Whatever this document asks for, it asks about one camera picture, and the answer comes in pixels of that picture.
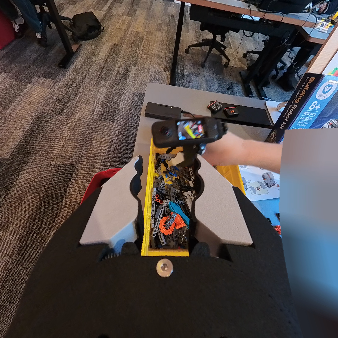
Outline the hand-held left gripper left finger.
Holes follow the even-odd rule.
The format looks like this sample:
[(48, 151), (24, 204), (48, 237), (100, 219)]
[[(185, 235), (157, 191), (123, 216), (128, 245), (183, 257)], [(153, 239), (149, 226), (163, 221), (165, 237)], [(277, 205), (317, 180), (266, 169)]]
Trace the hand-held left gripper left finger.
[(136, 243), (144, 234), (141, 201), (143, 158), (136, 156), (101, 184), (82, 237), (81, 245), (107, 244), (115, 255), (127, 242)]

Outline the pile of small building parts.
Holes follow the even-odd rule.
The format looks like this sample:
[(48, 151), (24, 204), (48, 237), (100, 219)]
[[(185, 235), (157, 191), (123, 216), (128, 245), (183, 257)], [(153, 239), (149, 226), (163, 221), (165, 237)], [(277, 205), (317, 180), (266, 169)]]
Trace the pile of small building parts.
[[(163, 217), (170, 217), (171, 211), (168, 208), (170, 201), (180, 205), (184, 213), (191, 220), (183, 192), (195, 190), (195, 175), (192, 167), (175, 167), (172, 166), (171, 159), (174, 154), (155, 153), (154, 164), (154, 181), (152, 194), (155, 192), (163, 201), (162, 204), (155, 203), (155, 214), (159, 206), (164, 206)], [(158, 230), (155, 238), (153, 238), (154, 227), (150, 229), (150, 247), (152, 249), (188, 249), (189, 245), (189, 226), (184, 226), (180, 229), (174, 229), (170, 235), (164, 235)]]

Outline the yellow plastic bin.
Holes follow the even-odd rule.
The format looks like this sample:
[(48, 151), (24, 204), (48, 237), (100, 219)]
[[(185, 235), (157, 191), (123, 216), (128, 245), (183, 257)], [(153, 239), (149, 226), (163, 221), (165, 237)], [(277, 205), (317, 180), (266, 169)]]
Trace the yellow plastic bin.
[[(167, 148), (157, 148), (154, 146), (153, 139), (150, 142), (150, 154), (148, 161), (147, 171), (147, 185), (145, 195), (145, 206), (144, 206), (144, 236), (142, 243), (142, 256), (189, 256), (188, 249), (152, 249), (150, 247), (150, 225), (151, 225), (151, 197), (152, 187), (154, 181), (154, 164), (155, 164), (155, 153), (164, 153)], [(243, 193), (245, 193), (241, 173), (238, 166), (217, 166), (217, 171), (227, 179), (233, 186), (238, 187)]]

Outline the long grey pin-hole panel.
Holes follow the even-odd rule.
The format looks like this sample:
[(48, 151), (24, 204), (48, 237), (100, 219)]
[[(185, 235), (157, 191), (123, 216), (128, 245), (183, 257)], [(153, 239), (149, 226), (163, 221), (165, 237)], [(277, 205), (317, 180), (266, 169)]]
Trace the long grey pin-hole panel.
[(185, 203), (186, 203), (186, 206), (187, 206), (189, 212), (191, 212), (192, 201), (194, 200), (195, 195), (196, 195), (196, 193), (195, 193), (194, 190), (183, 192), (184, 200), (185, 200)]

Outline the black desk pad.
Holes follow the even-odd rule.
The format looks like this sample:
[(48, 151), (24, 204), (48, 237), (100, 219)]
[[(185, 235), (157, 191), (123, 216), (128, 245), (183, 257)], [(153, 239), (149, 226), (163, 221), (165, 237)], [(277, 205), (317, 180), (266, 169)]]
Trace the black desk pad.
[[(252, 108), (247, 106), (242, 106), (239, 104), (227, 104), (220, 102), (223, 106), (223, 109), (215, 114), (211, 113), (213, 117), (221, 119), (230, 124), (244, 125), (259, 127), (265, 129), (272, 129), (273, 124), (268, 117), (268, 113), (265, 109), (262, 108)], [(234, 107), (238, 108), (239, 116), (234, 118), (227, 118), (223, 112), (225, 107)]]

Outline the wooden desk with black legs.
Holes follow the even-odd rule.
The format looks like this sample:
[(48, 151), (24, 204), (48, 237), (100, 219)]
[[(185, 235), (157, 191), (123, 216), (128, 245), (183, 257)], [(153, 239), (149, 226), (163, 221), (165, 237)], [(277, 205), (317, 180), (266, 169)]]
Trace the wooden desk with black legs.
[(180, 47), (181, 32), (183, 27), (183, 18), (184, 18), (184, 7), (186, 3), (191, 5), (200, 5), (208, 8), (213, 8), (221, 11), (232, 12), (240, 15), (251, 15), (252, 17), (264, 18), (274, 22), (281, 22), (290, 24), (292, 26), (305, 27), (309, 28), (309, 36), (306, 38), (310, 42), (317, 44), (323, 44), (329, 37), (329, 34), (333, 31), (334, 26), (330, 26), (327, 32), (320, 31), (317, 29), (318, 24), (326, 23), (321, 21), (318, 17), (307, 11), (302, 12), (292, 12), (290, 9), (291, 4), (282, 2), (282, 5), (287, 5), (286, 10), (284, 11), (281, 7), (282, 5), (277, 6), (277, 10), (273, 9), (261, 9), (258, 4), (259, 1), (237, 1), (237, 0), (187, 0), (181, 1), (179, 18), (177, 22), (176, 36), (175, 36), (175, 46), (171, 64), (171, 73), (170, 73), (170, 85), (176, 85), (176, 64), (177, 57)]

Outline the pale desk with black legs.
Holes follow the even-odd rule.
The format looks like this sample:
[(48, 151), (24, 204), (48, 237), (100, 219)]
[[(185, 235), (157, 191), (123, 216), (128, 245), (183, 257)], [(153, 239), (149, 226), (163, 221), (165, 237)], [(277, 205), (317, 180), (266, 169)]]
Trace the pale desk with black legs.
[(62, 20), (68, 20), (69, 22), (71, 22), (72, 20), (68, 17), (59, 15), (56, 4), (53, 0), (33, 1), (33, 3), (39, 6), (41, 15), (44, 15), (44, 14), (50, 15), (50, 19), (47, 19), (46, 25), (48, 25), (48, 27), (51, 28), (51, 25), (49, 22), (53, 22), (57, 29), (57, 32), (60, 36), (61, 42), (66, 52), (65, 56), (59, 62), (58, 66), (60, 68), (66, 69), (68, 64), (70, 63), (70, 61), (76, 54), (77, 50), (82, 45), (80, 42), (71, 44), (68, 38), (68, 35), (66, 33), (66, 30), (72, 33), (73, 33), (73, 30), (68, 28), (66, 25), (62, 23)]

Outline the person's right hand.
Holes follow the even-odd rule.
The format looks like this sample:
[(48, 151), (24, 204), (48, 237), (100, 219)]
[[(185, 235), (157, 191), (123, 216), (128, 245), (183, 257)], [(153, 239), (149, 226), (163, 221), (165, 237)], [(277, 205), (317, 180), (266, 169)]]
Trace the person's right hand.
[(221, 139), (207, 144), (202, 157), (213, 166), (244, 164), (244, 146), (244, 139), (228, 132)]

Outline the printed instruction sheet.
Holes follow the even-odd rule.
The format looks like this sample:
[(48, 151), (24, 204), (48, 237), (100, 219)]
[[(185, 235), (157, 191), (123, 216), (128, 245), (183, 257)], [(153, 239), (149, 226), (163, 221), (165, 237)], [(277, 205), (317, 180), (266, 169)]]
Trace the printed instruction sheet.
[(258, 167), (239, 165), (245, 194), (250, 201), (280, 197), (280, 175)]

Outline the black charger box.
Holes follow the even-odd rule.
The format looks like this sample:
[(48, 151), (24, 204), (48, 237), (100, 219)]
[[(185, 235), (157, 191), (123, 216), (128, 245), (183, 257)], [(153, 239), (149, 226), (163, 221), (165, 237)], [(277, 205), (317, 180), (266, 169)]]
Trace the black charger box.
[(170, 105), (148, 102), (145, 109), (145, 116), (158, 120), (180, 120), (182, 109)]

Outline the large orange gear wheel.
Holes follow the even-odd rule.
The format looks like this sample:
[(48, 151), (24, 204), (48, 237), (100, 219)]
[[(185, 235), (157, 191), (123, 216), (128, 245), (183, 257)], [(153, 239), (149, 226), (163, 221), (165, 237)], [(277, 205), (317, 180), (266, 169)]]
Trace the large orange gear wheel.
[(175, 217), (175, 219), (173, 220), (173, 222), (171, 224), (166, 225), (166, 223), (168, 223), (167, 221), (169, 221), (169, 219), (170, 219), (170, 217), (163, 217), (160, 221), (160, 224), (159, 224), (159, 230), (164, 235), (170, 235), (174, 232), (174, 229), (180, 229), (180, 228), (185, 226), (183, 219), (179, 215), (177, 215)]

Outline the black office chair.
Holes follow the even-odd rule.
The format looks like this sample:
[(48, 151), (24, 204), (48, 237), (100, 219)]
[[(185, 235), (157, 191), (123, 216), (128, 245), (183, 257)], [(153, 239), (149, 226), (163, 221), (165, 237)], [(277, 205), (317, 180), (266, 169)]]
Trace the black office chair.
[(201, 62), (201, 67), (205, 67), (205, 63), (210, 53), (213, 49), (216, 49), (226, 59), (224, 67), (227, 68), (229, 66), (230, 59), (225, 53), (226, 46), (222, 42), (225, 41), (225, 36), (230, 31), (230, 29), (220, 25), (201, 22), (200, 30), (210, 32), (213, 35), (212, 39), (202, 39), (199, 43), (191, 44), (184, 50), (184, 52), (188, 54), (191, 48), (208, 46), (209, 50), (207, 52), (205, 60)]

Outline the yellow toy model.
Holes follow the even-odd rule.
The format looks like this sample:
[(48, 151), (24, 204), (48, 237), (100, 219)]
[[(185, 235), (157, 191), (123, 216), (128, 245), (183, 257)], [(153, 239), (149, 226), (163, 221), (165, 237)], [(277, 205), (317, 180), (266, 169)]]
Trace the yellow toy model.
[(315, 29), (322, 33), (330, 33), (337, 22), (338, 12), (329, 15), (327, 18), (321, 18), (318, 20)]

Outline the red storage box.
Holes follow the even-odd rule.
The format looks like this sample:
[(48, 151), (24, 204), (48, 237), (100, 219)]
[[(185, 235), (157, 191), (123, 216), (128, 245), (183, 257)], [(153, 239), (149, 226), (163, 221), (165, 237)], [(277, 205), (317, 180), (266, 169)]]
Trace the red storage box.
[(15, 40), (15, 30), (12, 22), (0, 11), (0, 49), (5, 48)]

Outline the wooden shelf frame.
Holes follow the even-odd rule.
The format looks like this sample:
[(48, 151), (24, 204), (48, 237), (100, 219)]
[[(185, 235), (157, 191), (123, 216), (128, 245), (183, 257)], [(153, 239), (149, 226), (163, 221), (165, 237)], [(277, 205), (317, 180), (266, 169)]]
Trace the wooden shelf frame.
[(319, 52), (312, 59), (307, 73), (321, 74), (338, 50), (338, 24), (323, 43)]

